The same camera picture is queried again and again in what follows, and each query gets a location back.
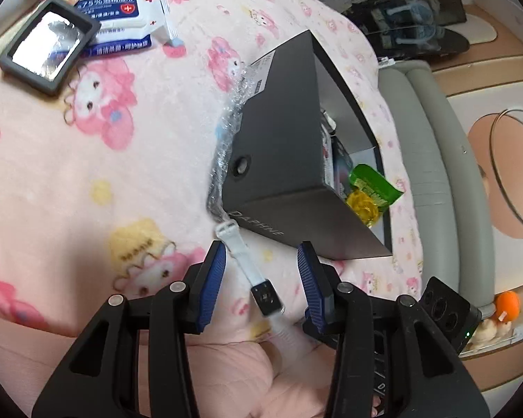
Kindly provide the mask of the green corn candy packet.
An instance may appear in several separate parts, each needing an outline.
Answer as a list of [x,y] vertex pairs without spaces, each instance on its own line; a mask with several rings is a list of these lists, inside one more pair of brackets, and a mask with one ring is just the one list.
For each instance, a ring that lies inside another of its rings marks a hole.
[[349,173],[350,194],[346,203],[364,225],[372,227],[403,195],[367,164],[358,164]]

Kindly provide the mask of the white smart watch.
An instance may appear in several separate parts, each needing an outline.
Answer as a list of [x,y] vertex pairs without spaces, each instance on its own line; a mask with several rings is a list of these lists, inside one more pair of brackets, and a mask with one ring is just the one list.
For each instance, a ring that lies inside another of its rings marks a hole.
[[272,282],[256,265],[251,251],[243,241],[238,223],[234,220],[221,222],[215,226],[215,235],[224,243],[228,254],[237,262],[250,285],[254,302],[270,326],[270,336],[266,341],[275,346],[280,356],[280,367],[292,367],[296,361],[312,351],[312,344],[285,317],[283,303]]

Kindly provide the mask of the orange plush toy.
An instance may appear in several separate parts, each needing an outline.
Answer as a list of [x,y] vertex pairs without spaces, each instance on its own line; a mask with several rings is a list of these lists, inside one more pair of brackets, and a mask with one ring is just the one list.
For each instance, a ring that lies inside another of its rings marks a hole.
[[480,323],[470,339],[472,345],[487,345],[507,336],[521,313],[521,300],[514,291],[500,293],[494,305],[494,314]]

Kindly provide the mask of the grey padded headboard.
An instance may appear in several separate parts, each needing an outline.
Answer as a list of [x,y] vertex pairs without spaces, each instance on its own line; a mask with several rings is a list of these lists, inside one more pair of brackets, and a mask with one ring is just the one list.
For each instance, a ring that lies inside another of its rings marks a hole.
[[490,318],[495,253],[486,191],[467,135],[424,61],[382,68],[379,91],[397,130],[423,248],[438,277]]

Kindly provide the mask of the round ceiling lamp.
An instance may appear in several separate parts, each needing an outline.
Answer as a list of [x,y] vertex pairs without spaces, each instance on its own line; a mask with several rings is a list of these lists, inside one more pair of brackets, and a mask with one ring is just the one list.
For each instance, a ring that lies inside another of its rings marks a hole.
[[523,239],[523,109],[505,109],[494,117],[487,151],[494,226],[510,238]]

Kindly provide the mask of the pink cartoon bed blanket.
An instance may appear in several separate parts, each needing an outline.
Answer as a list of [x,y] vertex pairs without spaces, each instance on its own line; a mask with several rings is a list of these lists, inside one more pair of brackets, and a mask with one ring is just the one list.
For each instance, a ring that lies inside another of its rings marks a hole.
[[154,293],[204,258],[233,80],[304,30],[344,77],[402,192],[392,256],[335,268],[372,295],[421,294],[409,177],[363,32],[318,0],[169,1],[182,46],[89,61],[56,99],[0,69],[0,382],[24,412],[111,294]]

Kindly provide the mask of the black Daphne shoe box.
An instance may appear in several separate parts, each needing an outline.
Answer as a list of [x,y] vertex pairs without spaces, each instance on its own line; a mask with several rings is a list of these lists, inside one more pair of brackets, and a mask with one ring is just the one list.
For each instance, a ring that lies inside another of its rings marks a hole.
[[349,86],[316,37],[304,31],[253,64],[223,186],[227,214],[284,245],[312,243],[330,260],[392,254],[389,216],[367,227],[324,181],[320,109],[336,122],[353,167],[382,173],[378,141]]

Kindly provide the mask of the bubble wrap sheet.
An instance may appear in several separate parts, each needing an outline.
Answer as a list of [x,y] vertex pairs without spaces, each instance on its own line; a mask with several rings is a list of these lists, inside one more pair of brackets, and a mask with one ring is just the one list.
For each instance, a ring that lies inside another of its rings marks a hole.
[[234,80],[216,128],[216,145],[211,163],[211,181],[207,189],[206,209],[218,224],[228,219],[223,205],[223,185],[227,178],[228,165],[235,135],[241,127],[243,107],[251,91],[252,73],[243,66]]

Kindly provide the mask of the black framed mirror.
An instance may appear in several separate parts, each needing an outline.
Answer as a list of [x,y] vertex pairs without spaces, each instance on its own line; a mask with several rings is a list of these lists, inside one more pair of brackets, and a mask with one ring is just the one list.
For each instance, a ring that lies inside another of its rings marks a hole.
[[48,96],[59,94],[101,23],[64,0],[45,0],[2,51],[4,73]]

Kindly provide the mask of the alcohol wipes pack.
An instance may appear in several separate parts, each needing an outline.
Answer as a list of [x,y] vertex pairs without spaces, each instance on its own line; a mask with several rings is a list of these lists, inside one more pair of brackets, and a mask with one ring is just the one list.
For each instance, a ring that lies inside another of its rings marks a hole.
[[80,0],[75,7],[101,24],[84,49],[85,57],[183,44],[170,18],[169,0]]

